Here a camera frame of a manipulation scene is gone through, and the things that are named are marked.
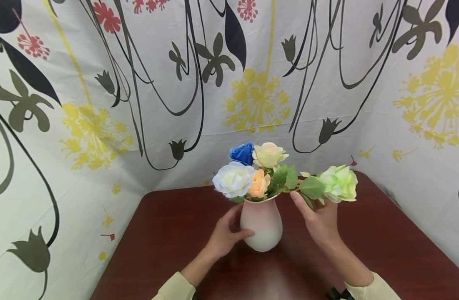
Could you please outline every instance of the backdrop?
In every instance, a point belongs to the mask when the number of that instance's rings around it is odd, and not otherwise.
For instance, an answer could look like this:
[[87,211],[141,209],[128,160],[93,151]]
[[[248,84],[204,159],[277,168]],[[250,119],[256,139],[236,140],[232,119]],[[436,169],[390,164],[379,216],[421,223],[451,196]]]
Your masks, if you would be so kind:
[[459,0],[0,0],[0,299],[88,299],[145,193],[248,140],[459,266]]

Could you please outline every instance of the yellow flower print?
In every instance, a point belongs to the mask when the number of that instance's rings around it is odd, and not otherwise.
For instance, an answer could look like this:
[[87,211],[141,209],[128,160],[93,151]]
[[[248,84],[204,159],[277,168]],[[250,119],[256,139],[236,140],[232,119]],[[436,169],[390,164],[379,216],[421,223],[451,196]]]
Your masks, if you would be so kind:
[[105,261],[107,257],[108,256],[107,256],[106,252],[104,252],[104,251],[99,253],[99,255],[98,255],[98,258],[99,258],[100,261]]
[[406,156],[406,155],[408,155],[408,154],[410,154],[410,153],[415,152],[416,149],[418,149],[418,148],[415,148],[415,149],[413,149],[412,151],[409,151],[408,153],[403,153],[403,151],[400,150],[400,149],[394,149],[394,151],[393,151],[393,159],[394,159],[396,162],[400,162],[400,161],[403,159],[404,156]]
[[273,132],[273,127],[281,125],[291,113],[291,108],[287,106],[289,95],[277,88],[277,77],[269,79],[268,73],[257,73],[247,67],[243,79],[232,82],[232,98],[224,98],[224,112],[229,115],[223,125],[232,126],[236,131]]
[[118,120],[110,121],[106,108],[99,108],[97,113],[89,105],[75,106],[63,104],[66,116],[62,122],[71,130],[72,138],[60,140],[65,145],[61,149],[67,152],[65,158],[74,155],[72,170],[87,165],[91,170],[102,166],[110,167],[113,159],[128,151],[133,144],[133,137],[127,133],[126,124]]
[[112,192],[114,195],[118,194],[121,192],[121,185],[119,183],[113,184],[113,187],[111,188],[110,192]]
[[441,149],[445,143],[459,144],[459,47],[450,44],[441,57],[429,57],[425,72],[409,75],[400,91],[409,92],[394,101],[403,108],[403,119],[410,130],[434,141]]
[[104,214],[106,215],[106,218],[102,222],[102,225],[104,226],[104,229],[108,230],[110,225],[114,222],[114,218],[113,218],[113,216],[108,215],[108,213],[106,212],[106,209],[104,208],[104,206],[103,206],[103,210],[104,210]]
[[369,158],[371,157],[371,151],[373,151],[373,149],[376,147],[376,145],[373,145],[371,147],[371,149],[369,149],[368,151],[364,151],[364,150],[360,150],[359,153],[358,153],[358,156],[360,158],[366,158],[369,160]]

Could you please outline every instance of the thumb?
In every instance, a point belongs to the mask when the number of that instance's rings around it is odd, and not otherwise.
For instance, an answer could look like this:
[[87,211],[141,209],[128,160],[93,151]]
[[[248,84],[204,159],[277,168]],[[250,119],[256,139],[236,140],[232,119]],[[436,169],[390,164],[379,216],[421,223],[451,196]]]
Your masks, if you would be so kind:
[[255,234],[254,230],[245,229],[241,230],[237,233],[234,233],[233,236],[235,237],[236,241],[246,239],[248,237],[252,237]]
[[289,193],[289,195],[293,199],[293,202],[295,203],[296,207],[299,209],[304,218],[314,218],[314,211],[311,208],[309,208],[306,201],[304,201],[303,197],[298,192],[295,192],[293,190]]

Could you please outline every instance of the artificial rose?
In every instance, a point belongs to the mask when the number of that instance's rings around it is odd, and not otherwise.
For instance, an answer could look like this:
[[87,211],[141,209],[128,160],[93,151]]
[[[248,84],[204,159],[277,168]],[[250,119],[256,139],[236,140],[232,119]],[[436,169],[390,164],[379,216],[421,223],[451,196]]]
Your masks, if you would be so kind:
[[318,178],[326,186],[324,196],[330,198],[331,201],[335,203],[356,201],[358,179],[348,165],[331,166],[327,171],[319,174]]
[[239,145],[239,147],[231,148],[229,158],[233,161],[239,161],[243,165],[253,164],[253,142],[247,142]]
[[286,151],[283,148],[276,146],[274,143],[265,142],[261,146],[254,146],[253,158],[254,164],[259,167],[279,168],[279,163],[282,162],[289,154],[284,154]]
[[232,161],[219,169],[213,177],[213,184],[216,190],[227,198],[242,197],[246,195],[251,186],[254,172],[252,165]]
[[248,189],[248,195],[256,198],[263,198],[271,183],[271,176],[264,175],[264,170],[256,170],[252,179],[251,186]]

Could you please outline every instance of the vase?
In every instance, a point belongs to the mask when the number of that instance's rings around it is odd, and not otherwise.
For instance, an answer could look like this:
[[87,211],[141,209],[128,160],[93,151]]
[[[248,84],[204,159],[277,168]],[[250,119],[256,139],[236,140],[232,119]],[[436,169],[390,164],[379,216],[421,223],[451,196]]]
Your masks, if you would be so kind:
[[241,229],[254,230],[255,235],[244,239],[249,247],[266,252],[275,247],[283,235],[283,222],[274,199],[275,195],[260,202],[244,200]]

